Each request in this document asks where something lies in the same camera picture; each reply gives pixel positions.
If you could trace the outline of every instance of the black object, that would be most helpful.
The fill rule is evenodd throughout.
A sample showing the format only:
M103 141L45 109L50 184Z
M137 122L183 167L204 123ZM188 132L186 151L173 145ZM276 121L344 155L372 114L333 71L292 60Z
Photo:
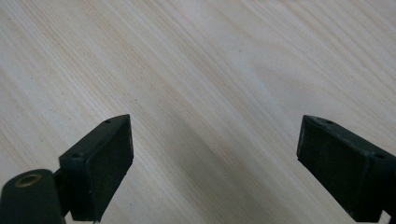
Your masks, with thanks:
M396 158L340 125L305 115L298 160L357 222L396 217Z
M0 222L100 221L134 158L129 115L108 119L60 158L61 168L33 170L9 180L0 201Z

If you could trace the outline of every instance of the light wood tabletop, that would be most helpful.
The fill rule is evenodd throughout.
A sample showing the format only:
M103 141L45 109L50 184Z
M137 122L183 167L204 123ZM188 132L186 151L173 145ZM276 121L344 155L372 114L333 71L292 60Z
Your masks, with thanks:
M101 223L355 223L300 125L396 154L396 1L0 2L1 186L122 114L134 164Z

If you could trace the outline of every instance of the wooden surface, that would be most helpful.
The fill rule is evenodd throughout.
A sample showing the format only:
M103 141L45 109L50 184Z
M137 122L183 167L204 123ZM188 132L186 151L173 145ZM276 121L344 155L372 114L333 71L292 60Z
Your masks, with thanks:
M102 223L354 223L296 160L303 114L396 153L394 0L4 0L0 22L1 185L131 114Z

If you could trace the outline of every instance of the wooden table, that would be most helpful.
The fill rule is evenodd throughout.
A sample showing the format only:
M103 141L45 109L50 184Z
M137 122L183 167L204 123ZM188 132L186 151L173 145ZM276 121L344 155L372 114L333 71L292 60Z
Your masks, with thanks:
M396 154L394 0L5 0L0 22L1 185L131 115L102 223L354 223L296 160L304 114Z

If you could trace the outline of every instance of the wood grain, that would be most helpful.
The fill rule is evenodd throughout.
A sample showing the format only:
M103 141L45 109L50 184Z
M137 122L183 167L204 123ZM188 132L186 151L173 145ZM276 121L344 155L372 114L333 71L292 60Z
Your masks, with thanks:
M1 185L131 114L102 223L354 223L296 160L303 114L396 154L393 0L1 1L0 22Z

